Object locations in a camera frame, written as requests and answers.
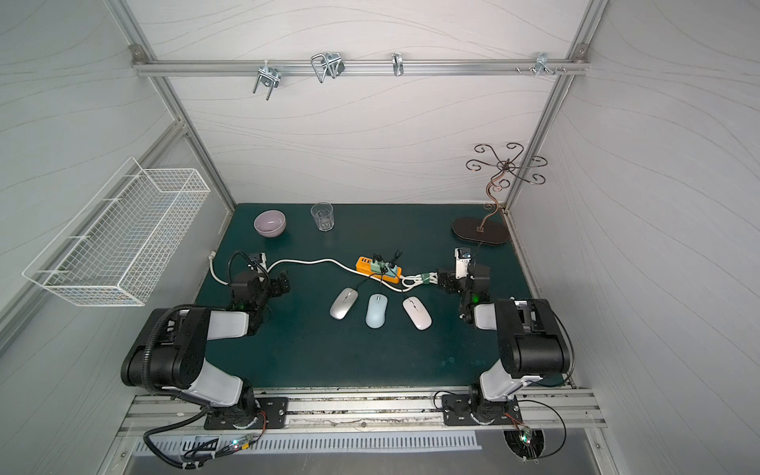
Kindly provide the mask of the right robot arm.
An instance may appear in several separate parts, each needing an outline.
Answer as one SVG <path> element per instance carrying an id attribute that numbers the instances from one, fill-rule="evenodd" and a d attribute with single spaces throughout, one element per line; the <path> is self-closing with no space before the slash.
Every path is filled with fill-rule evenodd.
<path id="1" fill-rule="evenodd" d="M 447 427 L 526 424 L 518 393 L 545 378 L 567 375 L 573 362 L 569 342 L 544 299 L 497 299 L 490 295 L 490 268 L 467 265 L 465 271 L 441 271 L 437 284 L 459 296 L 461 320 L 497 335 L 498 359 L 481 373 L 466 395 L 433 396 L 441 402 Z"/>

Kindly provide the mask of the silver wireless mouse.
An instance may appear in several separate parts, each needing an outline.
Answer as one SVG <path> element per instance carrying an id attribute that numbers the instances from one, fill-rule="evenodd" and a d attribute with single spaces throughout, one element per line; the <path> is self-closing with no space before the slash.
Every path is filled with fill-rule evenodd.
<path id="1" fill-rule="evenodd" d="M 344 288 L 330 308 L 330 316 L 335 320 L 343 320 L 352 309 L 359 294 L 354 288 Z"/>

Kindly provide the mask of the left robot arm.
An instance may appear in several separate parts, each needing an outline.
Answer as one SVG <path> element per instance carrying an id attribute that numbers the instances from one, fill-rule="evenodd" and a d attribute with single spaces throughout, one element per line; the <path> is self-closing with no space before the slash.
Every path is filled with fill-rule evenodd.
<path id="1" fill-rule="evenodd" d="M 233 279 L 227 309 L 180 305 L 153 310 L 121 367 L 122 382 L 207 407 L 204 429 L 282 429 L 288 399 L 258 397 L 253 386 L 207 360 L 207 343 L 253 336 L 268 300 L 290 291 L 285 272 L 248 270 Z"/>

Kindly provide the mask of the light blue wireless mouse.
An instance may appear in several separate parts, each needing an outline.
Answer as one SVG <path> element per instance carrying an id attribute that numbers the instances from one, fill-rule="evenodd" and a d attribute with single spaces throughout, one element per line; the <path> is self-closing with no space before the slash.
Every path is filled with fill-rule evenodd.
<path id="1" fill-rule="evenodd" d="M 377 330 L 384 326 L 387 306 L 388 298 L 385 295 L 376 293 L 369 297 L 365 315 L 368 328 Z"/>

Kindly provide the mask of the white wireless mouse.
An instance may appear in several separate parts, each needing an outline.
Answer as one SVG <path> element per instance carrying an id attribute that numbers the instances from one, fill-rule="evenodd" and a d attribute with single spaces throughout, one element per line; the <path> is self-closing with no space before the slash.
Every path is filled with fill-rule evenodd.
<path id="1" fill-rule="evenodd" d="M 433 324 L 429 311 L 418 297 L 406 298 L 402 306 L 418 331 L 425 331 Z"/>

